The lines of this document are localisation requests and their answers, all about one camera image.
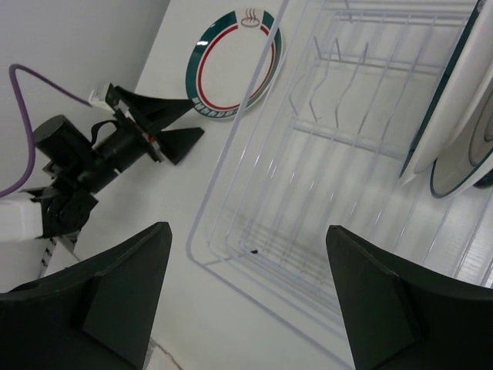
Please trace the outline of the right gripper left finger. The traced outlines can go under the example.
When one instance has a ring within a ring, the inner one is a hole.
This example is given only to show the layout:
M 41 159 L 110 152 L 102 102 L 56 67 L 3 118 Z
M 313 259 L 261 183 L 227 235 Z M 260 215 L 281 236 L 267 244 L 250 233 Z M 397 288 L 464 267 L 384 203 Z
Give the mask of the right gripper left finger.
M 157 222 L 1 295 L 3 369 L 142 369 L 173 234 Z

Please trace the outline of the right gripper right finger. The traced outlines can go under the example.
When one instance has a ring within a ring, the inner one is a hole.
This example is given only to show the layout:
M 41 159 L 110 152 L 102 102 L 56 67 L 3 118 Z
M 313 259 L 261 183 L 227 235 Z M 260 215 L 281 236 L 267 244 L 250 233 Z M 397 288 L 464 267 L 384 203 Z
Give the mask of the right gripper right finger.
M 387 252 L 340 225 L 327 255 L 357 369 L 490 369 L 492 290 Z

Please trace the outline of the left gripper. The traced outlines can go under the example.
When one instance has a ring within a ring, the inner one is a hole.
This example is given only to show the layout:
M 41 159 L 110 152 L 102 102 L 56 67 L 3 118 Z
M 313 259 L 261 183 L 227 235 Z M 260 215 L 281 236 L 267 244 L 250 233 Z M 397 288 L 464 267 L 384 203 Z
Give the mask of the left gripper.
M 142 96 L 121 86 L 115 86 L 114 91 L 129 107 L 136 121 L 122 111 L 116 111 L 112 119 L 91 127 L 92 172 L 104 170 L 121 173 L 144 155 L 157 163 L 163 162 L 165 156 L 177 165 L 204 134 L 200 127 L 167 130 L 156 134 L 156 142 L 139 124 L 144 127 L 168 127 L 194 107 L 193 101 Z M 115 131 L 98 141 L 99 131 L 108 123 L 114 125 Z

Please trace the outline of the green red rimmed plate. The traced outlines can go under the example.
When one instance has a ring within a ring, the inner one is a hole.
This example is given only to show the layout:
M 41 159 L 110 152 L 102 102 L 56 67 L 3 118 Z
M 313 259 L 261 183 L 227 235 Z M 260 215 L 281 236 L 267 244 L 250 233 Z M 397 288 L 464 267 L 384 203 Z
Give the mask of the green red rimmed plate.
M 236 115 L 274 16 L 262 8 L 238 8 L 219 17 L 196 42 L 185 74 L 194 109 L 210 119 Z
M 492 2 L 474 6 L 399 174 L 401 185 L 423 172 L 463 130 L 462 119 L 492 62 Z

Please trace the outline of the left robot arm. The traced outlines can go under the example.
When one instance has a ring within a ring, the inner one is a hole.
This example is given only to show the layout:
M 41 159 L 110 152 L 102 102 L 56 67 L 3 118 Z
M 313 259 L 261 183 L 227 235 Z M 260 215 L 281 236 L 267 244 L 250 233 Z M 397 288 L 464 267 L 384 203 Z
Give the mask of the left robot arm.
M 111 112 L 86 137 L 63 115 L 34 132 L 35 148 L 48 158 L 46 187 L 22 189 L 1 200 L 1 240 L 18 242 L 80 232 L 98 200 L 96 194 L 148 156 L 176 165 L 204 134 L 199 127 L 170 129 L 194 106 L 190 99 L 141 96 L 104 82 L 89 103 Z

